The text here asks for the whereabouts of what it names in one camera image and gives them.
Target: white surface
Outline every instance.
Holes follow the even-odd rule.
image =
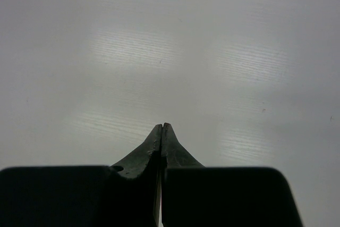
[[[170,122],[340,223],[340,0],[0,0],[0,167],[112,164]]]

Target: white table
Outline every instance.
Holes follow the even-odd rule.
[[[0,168],[112,164],[170,122],[340,224],[340,0],[0,0]]]

